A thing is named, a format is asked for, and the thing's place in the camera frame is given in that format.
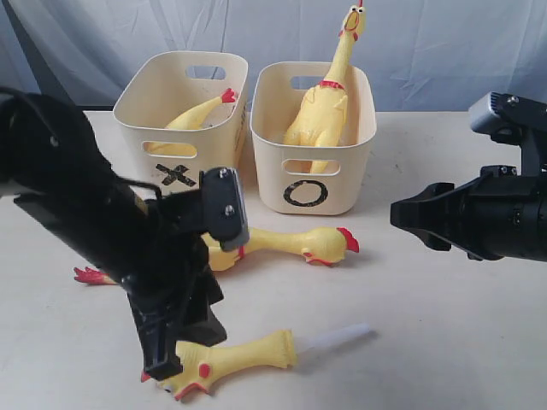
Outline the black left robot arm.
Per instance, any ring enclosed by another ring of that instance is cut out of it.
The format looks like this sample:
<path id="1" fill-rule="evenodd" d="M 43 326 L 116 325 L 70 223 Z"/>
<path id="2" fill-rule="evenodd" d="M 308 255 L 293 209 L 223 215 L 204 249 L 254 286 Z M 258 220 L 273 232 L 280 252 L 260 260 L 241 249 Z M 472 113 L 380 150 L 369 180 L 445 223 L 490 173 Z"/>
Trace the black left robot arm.
<path id="1" fill-rule="evenodd" d="M 156 380 L 182 372 L 179 342 L 223 342 L 226 330 L 212 312 L 223 295 L 203 240 L 203 193 L 143 200 L 137 180 L 113 171 L 79 108 L 9 87 L 1 93 L 6 193 L 126 292 L 144 372 Z"/>

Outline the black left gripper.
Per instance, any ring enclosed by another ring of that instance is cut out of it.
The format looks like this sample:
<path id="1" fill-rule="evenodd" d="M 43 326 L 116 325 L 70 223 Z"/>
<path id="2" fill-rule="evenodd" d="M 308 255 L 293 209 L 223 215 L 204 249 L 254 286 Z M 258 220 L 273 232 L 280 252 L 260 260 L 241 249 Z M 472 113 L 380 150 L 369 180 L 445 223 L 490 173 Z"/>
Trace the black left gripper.
<path id="1" fill-rule="evenodd" d="M 223 299 L 202 239 L 200 189 L 145 202 L 150 238 L 140 253 L 137 278 L 124 278 L 143 353 L 143 371 L 164 381 L 183 371 L 176 341 L 217 345 L 226 329 L 211 306 Z"/>

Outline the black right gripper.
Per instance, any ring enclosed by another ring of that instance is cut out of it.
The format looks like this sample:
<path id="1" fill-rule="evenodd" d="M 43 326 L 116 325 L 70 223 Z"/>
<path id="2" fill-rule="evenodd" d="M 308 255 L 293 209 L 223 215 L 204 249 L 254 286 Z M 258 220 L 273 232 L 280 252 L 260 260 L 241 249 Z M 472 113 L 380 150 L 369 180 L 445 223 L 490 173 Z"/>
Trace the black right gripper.
<path id="1" fill-rule="evenodd" d="M 452 191 L 452 221 L 427 224 L 440 213 L 442 196 Z M 546 180 L 519 175 L 512 166 L 482 167 L 478 178 L 457 188 L 453 183 L 434 183 L 394 202 L 390 222 L 435 251 L 456 248 L 476 261 L 544 261 Z"/>

